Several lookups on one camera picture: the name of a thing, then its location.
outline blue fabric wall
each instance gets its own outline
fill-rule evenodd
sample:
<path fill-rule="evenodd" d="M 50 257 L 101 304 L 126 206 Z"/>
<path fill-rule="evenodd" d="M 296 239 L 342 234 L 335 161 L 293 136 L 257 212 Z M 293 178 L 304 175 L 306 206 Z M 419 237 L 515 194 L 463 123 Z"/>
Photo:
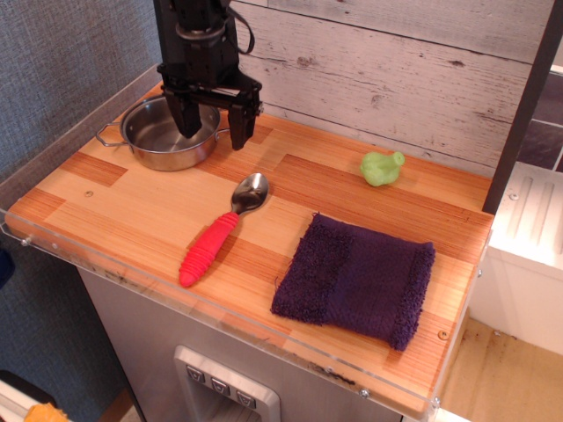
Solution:
<path fill-rule="evenodd" d="M 160 61 L 152 0 L 0 1 L 0 182 Z M 99 418 L 125 382 L 77 270 L 0 236 L 0 368 Z"/>

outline dish towel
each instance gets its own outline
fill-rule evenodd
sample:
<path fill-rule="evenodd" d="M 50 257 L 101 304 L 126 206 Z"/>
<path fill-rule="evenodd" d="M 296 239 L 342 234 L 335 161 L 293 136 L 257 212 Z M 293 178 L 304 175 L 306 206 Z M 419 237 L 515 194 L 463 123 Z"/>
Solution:
<path fill-rule="evenodd" d="M 380 338 L 402 352 L 418 328 L 434 260 L 431 243 L 315 214 L 271 311 Z"/>

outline spoon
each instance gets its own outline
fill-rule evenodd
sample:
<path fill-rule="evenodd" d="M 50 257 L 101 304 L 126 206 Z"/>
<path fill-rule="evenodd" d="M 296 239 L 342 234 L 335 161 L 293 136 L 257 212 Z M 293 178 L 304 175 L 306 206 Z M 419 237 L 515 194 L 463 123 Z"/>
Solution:
<path fill-rule="evenodd" d="M 230 199 L 232 211 L 221 215 L 187 252 L 179 269 L 179 284 L 193 285 L 211 266 L 224 241 L 237 227 L 239 216 L 260 207 L 267 197 L 269 185 L 261 173 L 254 173 L 237 186 Z"/>

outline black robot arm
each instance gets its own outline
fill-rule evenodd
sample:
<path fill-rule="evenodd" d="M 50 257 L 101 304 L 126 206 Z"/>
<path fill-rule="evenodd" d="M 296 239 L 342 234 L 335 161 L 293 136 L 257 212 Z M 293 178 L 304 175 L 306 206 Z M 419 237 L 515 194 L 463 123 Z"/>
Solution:
<path fill-rule="evenodd" d="M 248 25 L 229 6 L 230 0 L 155 0 L 163 50 L 164 94 L 180 133 L 191 137 L 201 127 L 199 104 L 229 111 L 233 149 L 253 135 L 260 114 L 262 85 L 238 68 L 235 19 Z"/>

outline stainless steel pot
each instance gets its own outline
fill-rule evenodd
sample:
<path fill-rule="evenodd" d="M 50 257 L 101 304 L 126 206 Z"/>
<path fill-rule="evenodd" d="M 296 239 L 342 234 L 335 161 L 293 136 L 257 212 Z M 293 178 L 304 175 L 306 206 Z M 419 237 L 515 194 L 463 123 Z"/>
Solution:
<path fill-rule="evenodd" d="M 96 138 L 105 147 L 129 145 L 142 165 L 154 170 L 176 171 L 205 160 L 215 149 L 221 121 L 219 110 L 200 105 L 201 129 L 191 138 L 182 135 L 164 96 L 145 99 L 131 107 L 121 122 L 106 124 Z M 106 142 L 101 134 L 109 126 L 120 126 L 125 142 Z"/>

